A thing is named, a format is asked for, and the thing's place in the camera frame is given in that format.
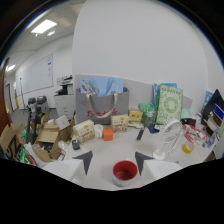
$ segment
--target tote bag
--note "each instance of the tote bag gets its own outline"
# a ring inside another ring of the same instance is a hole
[[[129,90],[109,96],[92,96],[76,89],[76,122],[92,120],[95,124],[110,124],[112,115],[128,114]]]

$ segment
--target whiteboard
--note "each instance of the whiteboard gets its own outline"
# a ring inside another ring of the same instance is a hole
[[[53,55],[46,56],[16,75],[17,96],[53,86]]]

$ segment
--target green book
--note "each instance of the green book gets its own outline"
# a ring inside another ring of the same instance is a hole
[[[156,124],[163,125],[171,119],[181,120],[183,90],[160,85]]]

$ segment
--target door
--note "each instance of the door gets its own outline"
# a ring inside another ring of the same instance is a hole
[[[5,101],[7,103],[6,106],[8,106],[9,113],[12,114],[12,103],[11,103],[11,97],[10,97],[10,84],[7,84],[5,87]]]

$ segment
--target cup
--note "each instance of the cup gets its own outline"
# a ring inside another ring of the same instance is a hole
[[[183,151],[187,154],[190,154],[194,149],[194,144],[187,141],[184,145],[183,145]]]
[[[103,135],[103,126],[100,124],[94,125],[94,131],[95,131],[95,137],[96,138],[102,138]]]
[[[130,185],[138,173],[138,167],[129,160],[116,163],[113,167],[112,182],[117,187]]]

